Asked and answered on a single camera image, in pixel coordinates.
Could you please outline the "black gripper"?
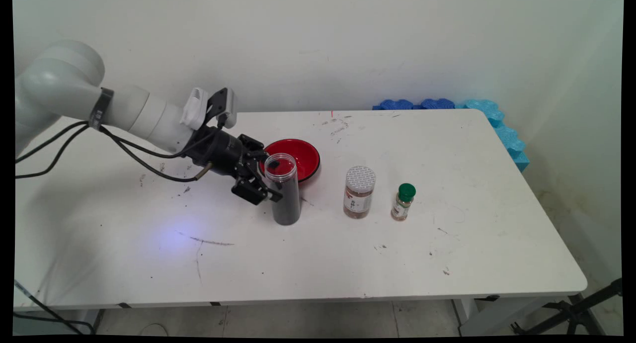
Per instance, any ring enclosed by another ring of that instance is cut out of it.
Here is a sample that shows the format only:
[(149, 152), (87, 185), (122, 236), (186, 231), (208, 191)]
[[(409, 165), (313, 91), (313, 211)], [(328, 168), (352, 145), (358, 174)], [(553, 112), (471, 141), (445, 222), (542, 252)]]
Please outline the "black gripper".
[(256, 167), (278, 166), (277, 161), (266, 162), (271, 155), (260, 141), (245, 134), (234, 137), (215, 126), (205, 126), (194, 132), (187, 146), (191, 145), (193, 148), (187, 151), (187, 157), (196, 166), (211, 163), (211, 171), (236, 178), (232, 194), (254, 205), (266, 200), (279, 202), (283, 198), (282, 193), (268, 187), (257, 173)]

